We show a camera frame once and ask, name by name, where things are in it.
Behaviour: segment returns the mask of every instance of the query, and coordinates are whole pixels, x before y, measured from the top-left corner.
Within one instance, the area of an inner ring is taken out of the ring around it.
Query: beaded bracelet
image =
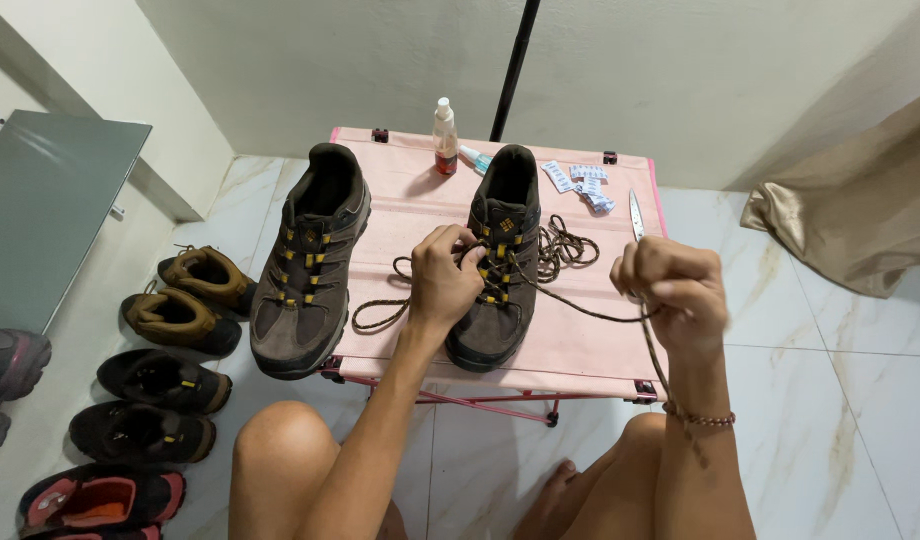
[[[694,416],[693,414],[677,414],[677,405],[672,401],[663,404],[663,410],[667,414],[672,414],[687,424],[697,424],[699,426],[732,426],[737,422],[737,415],[730,411],[730,416],[726,418],[707,418],[705,416]]]

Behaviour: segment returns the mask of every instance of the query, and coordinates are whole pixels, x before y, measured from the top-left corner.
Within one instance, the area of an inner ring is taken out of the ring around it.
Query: gold curtain
[[[847,289],[889,297],[920,264],[920,97],[762,180],[740,225]]]

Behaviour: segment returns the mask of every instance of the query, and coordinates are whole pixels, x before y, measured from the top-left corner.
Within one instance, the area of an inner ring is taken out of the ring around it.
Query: knee
[[[664,444],[667,415],[659,412],[637,414],[623,427],[620,441],[633,450],[656,452]]]
[[[240,428],[233,455],[250,459],[337,449],[330,428],[315,408],[300,401],[277,401],[254,414]]]

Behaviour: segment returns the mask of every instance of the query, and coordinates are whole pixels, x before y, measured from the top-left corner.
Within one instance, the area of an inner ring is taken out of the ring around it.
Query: small spray bottle
[[[490,155],[478,152],[477,150],[462,144],[460,145],[460,153],[466,156],[466,158],[473,164],[473,170],[480,176],[483,176],[487,173],[487,167],[490,166],[490,161],[493,160]]]
[[[442,175],[457,172],[457,129],[451,100],[442,97],[433,113],[434,167]]]

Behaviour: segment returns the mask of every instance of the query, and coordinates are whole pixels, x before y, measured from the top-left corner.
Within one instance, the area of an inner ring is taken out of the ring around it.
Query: brown hiking shoe
[[[533,153],[516,144],[500,149],[473,195],[466,227],[487,246],[480,261],[483,292],[446,336],[446,355],[466,371],[499,368],[524,341],[537,289],[540,197]]]
[[[257,284],[250,277],[211,246],[199,250],[186,246],[186,251],[157,264],[156,273],[171,288],[211,300],[238,315],[250,314],[257,291]]]
[[[211,311],[190,293],[173,287],[134,294],[120,303],[120,313],[141,338],[159,345],[178,345],[225,356],[237,348],[240,325]]]
[[[276,379],[306,377],[347,322],[351,251],[367,228],[370,190],[354,153],[321,143],[283,204],[283,220],[250,311],[250,349]]]

